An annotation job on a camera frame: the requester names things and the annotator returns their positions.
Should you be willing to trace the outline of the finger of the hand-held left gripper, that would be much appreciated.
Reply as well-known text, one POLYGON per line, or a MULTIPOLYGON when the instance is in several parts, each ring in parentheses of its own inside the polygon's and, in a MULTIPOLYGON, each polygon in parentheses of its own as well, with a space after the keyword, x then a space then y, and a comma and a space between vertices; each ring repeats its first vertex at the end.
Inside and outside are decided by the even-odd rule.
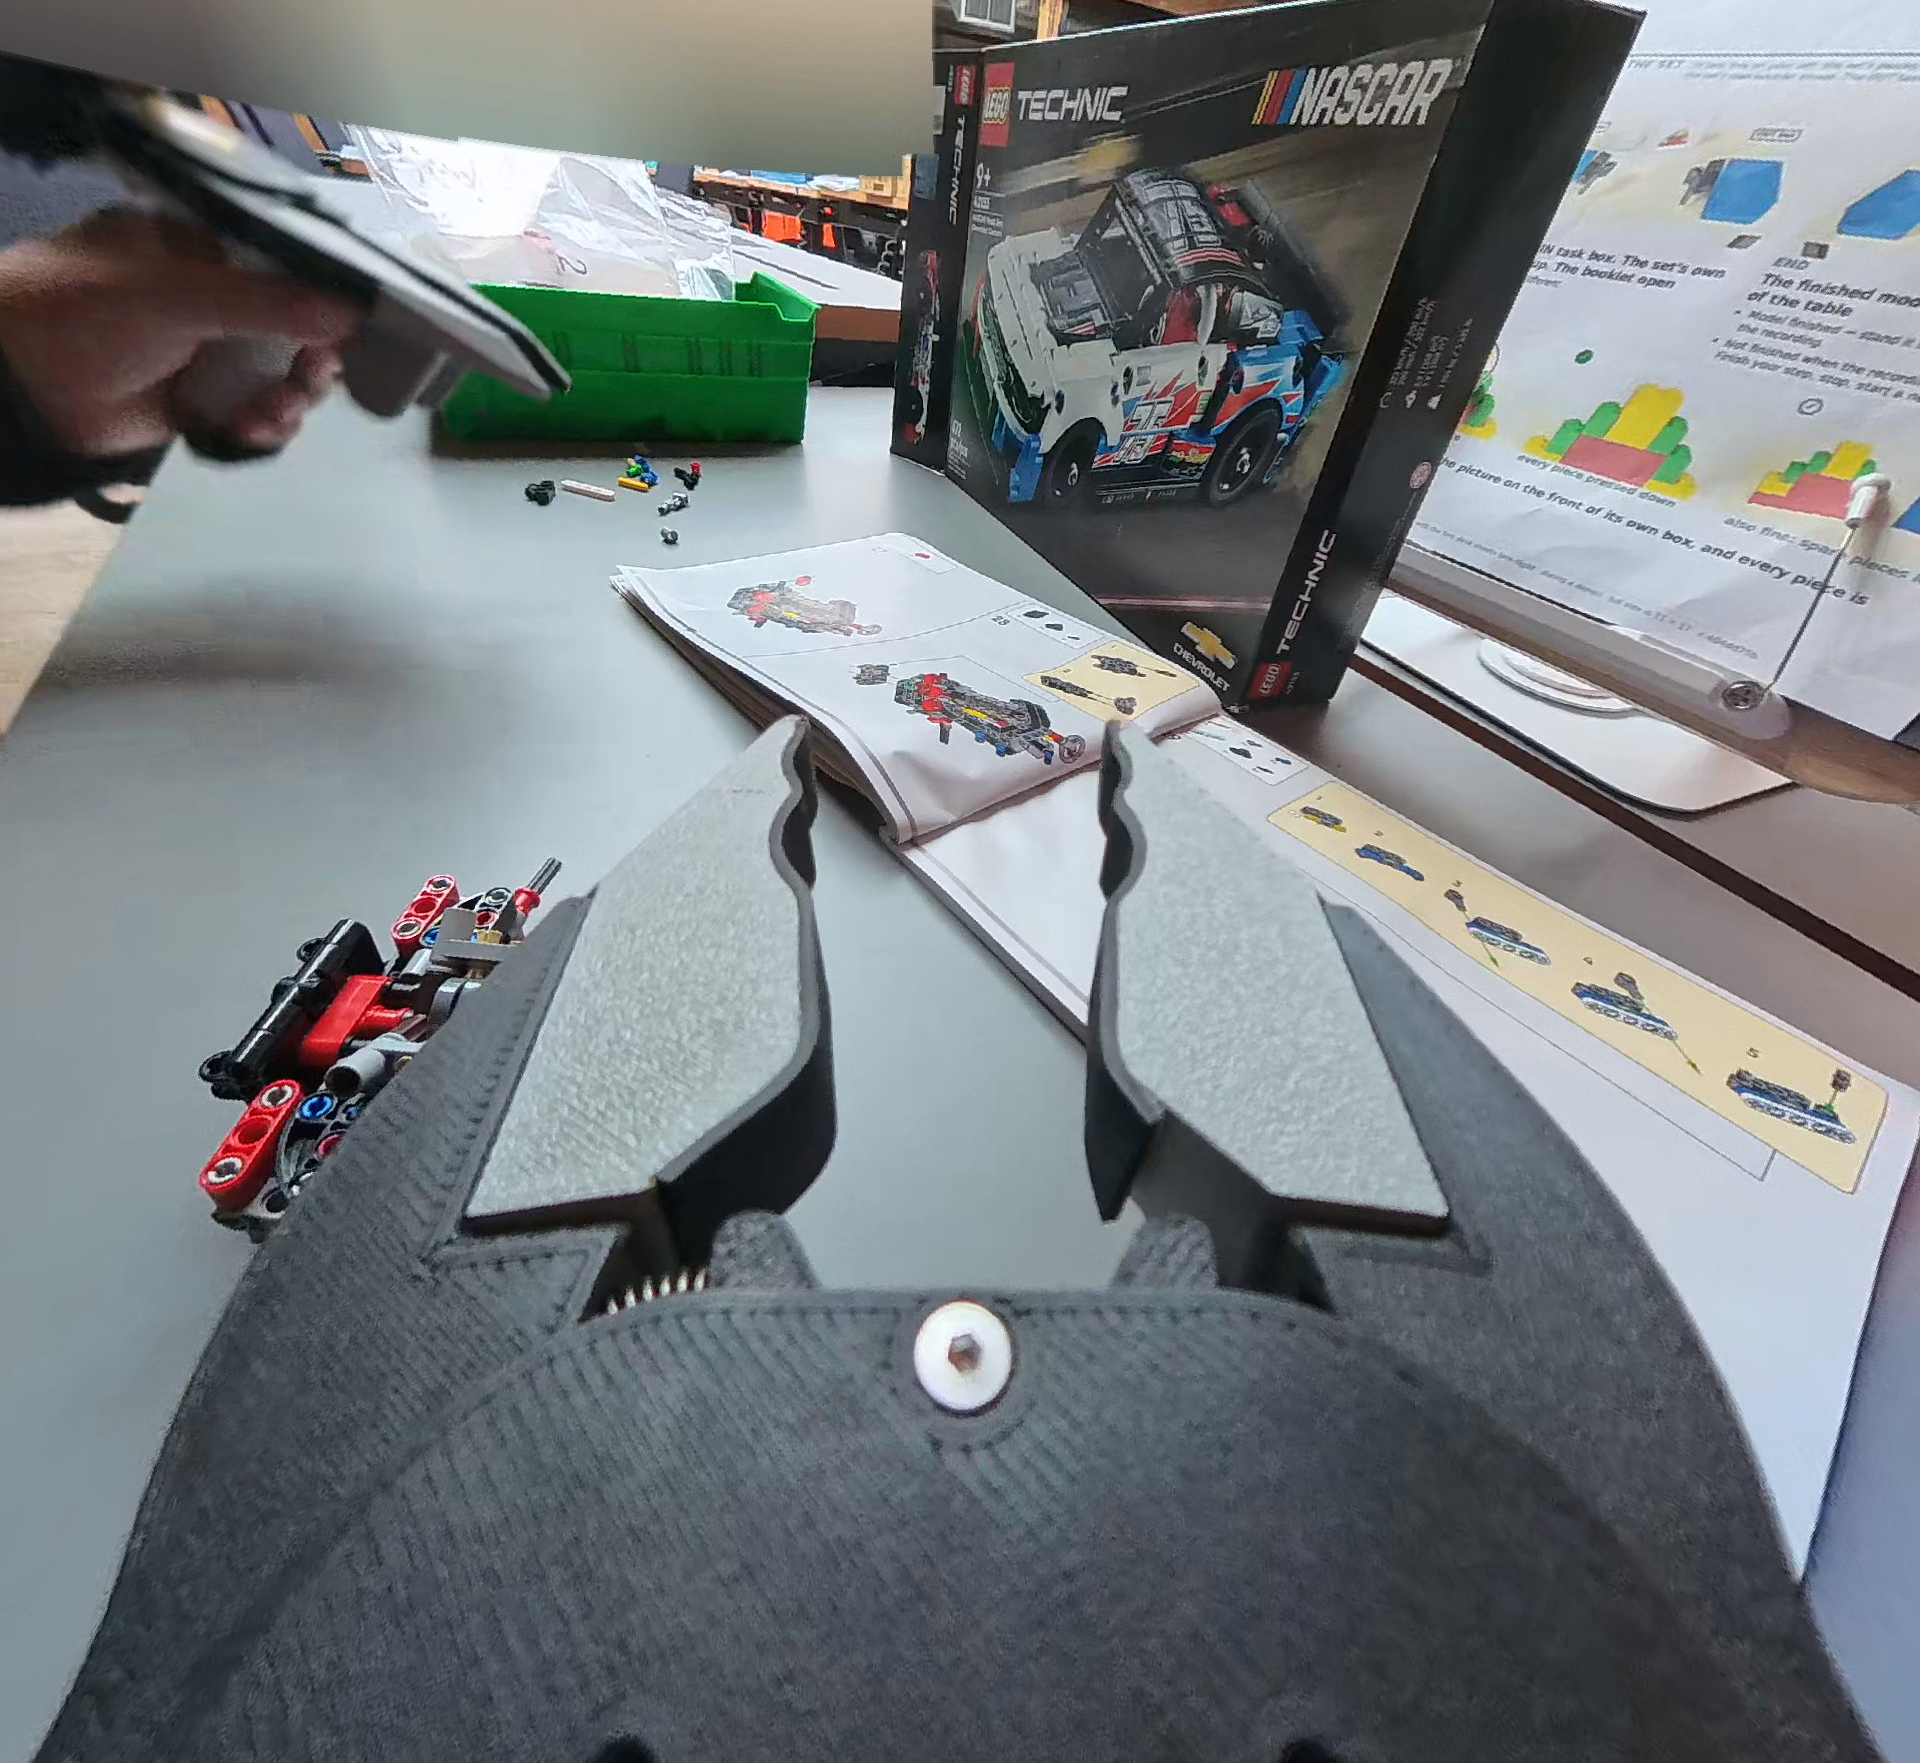
MULTIPOLYGON (((403 292, 414 302, 437 294, 448 302, 486 299, 474 286, 420 258, 391 225, 391 214, 371 185, 308 174, 306 209, 287 211, 287 228, 323 261, 323 292, 357 305, 360 322, 371 294, 403 292)), ((501 378, 520 398, 550 401, 568 391, 564 364, 510 312, 501 312, 501 378)))
POLYGON ((344 348, 348 401, 384 419, 440 406, 473 372, 501 378, 501 312, 486 299, 377 292, 344 348))

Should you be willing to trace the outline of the lego set box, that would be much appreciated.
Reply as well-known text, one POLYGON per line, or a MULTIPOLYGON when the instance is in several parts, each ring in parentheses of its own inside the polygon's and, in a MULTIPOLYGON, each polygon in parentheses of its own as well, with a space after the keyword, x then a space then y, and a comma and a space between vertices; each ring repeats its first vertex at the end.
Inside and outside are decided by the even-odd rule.
POLYGON ((936 58, 894 455, 1230 705, 1317 705, 1640 15, 1303 0, 936 58))

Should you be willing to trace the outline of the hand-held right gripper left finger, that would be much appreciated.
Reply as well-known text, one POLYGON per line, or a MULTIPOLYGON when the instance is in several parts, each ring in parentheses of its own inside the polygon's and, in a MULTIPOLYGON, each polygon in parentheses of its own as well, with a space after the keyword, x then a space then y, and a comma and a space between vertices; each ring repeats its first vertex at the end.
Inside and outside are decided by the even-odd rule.
POLYGON ((816 815, 807 724, 780 719, 463 1018, 470 1231, 714 1231, 811 1188, 834 1148, 816 815))

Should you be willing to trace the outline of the computer monitor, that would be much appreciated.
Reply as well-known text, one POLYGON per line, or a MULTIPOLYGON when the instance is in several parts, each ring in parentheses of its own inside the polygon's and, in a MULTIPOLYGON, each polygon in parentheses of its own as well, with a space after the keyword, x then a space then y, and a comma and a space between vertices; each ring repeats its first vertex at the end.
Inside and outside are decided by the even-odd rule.
POLYGON ((1413 546, 1918 788, 1918 0, 1640 41, 1413 546))

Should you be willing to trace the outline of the green plastic bin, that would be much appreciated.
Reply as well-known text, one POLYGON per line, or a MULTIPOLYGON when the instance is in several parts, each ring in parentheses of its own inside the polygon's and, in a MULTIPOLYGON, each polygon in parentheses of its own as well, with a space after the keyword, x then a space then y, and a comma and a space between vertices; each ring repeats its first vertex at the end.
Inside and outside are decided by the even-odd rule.
POLYGON ((454 441, 798 442, 818 305, 751 275, 728 299, 484 286, 568 372, 551 401, 470 374, 440 406, 454 441))

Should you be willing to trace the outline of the partly built lego car model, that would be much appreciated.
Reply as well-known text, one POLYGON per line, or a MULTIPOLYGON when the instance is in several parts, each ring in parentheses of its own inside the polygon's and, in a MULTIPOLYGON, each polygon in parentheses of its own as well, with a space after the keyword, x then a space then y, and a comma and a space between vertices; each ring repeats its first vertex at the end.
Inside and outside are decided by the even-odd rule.
POLYGON ((564 864, 520 886, 467 895, 430 875, 381 948, 341 919, 297 948, 266 1008, 227 1052, 200 1062, 213 1098, 238 1119, 197 1174, 214 1224, 264 1242, 371 1099, 517 948, 564 864))

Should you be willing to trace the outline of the person's left hand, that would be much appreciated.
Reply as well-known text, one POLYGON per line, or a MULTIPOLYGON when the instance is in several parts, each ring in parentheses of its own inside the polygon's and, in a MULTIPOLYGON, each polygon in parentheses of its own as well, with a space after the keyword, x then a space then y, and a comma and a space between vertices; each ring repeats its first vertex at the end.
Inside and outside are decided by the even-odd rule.
POLYGON ((206 232, 103 209, 4 251, 4 372, 38 455, 120 462, 183 441, 213 459, 287 448, 331 391, 360 309, 228 262, 206 232), (183 374, 206 348, 274 338, 290 372, 217 424, 183 374))

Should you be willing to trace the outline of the open lego instruction booklet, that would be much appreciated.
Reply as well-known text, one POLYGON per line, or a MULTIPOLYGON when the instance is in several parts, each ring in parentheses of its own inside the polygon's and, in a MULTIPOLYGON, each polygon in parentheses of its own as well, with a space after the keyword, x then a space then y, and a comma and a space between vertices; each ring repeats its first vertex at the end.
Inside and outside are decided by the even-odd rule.
POLYGON ((1220 711, 1151 649, 890 531, 611 588, 743 708, 811 719, 901 859, 1071 1029, 1104 914, 1097 761, 1141 725, 1360 912, 1620 1194, 1721 1365, 1806 1565, 1918 1092, 1474 864, 1220 711))

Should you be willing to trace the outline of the clear plastic bags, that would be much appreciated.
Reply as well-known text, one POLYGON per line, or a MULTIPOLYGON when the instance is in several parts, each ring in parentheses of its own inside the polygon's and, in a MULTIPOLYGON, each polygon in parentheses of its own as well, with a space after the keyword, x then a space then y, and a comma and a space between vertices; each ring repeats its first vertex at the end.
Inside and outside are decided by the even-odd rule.
POLYGON ((731 225, 637 161, 348 125, 390 232, 473 286, 728 299, 731 225))

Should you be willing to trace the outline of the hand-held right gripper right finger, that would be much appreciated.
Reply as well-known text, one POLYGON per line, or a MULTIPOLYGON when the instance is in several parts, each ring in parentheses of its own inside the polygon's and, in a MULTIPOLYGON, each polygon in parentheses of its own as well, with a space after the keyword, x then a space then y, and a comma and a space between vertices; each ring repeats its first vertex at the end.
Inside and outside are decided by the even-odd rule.
POLYGON ((1136 725, 1110 725, 1097 819, 1097 1215, 1197 1219, 1240 1288, 1301 1229, 1440 1239, 1444 1182, 1310 878, 1136 725))

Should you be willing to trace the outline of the white monitor stand base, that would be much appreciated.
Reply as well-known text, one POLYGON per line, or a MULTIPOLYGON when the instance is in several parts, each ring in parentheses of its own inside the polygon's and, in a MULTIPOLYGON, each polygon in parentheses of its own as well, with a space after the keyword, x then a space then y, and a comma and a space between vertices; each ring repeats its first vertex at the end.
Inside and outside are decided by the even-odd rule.
POLYGON ((1698 818, 1788 788, 1788 778, 1406 598, 1380 598, 1364 642, 1506 735, 1657 815, 1698 818))

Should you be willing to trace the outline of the scattered small lego pieces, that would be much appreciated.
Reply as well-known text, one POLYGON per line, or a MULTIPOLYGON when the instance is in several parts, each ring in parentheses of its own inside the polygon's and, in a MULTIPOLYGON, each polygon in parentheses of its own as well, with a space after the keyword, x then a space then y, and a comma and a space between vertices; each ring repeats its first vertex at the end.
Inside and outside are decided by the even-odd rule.
POLYGON ((611 506, 623 498, 650 498, 654 502, 654 515, 667 522, 660 542, 680 546, 680 531, 674 522, 690 511, 704 481, 706 472, 701 459, 686 459, 664 475, 650 455, 637 452, 628 455, 611 484, 544 478, 524 486, 524 501, 531 506, 556 506, 564 501, 611 506))

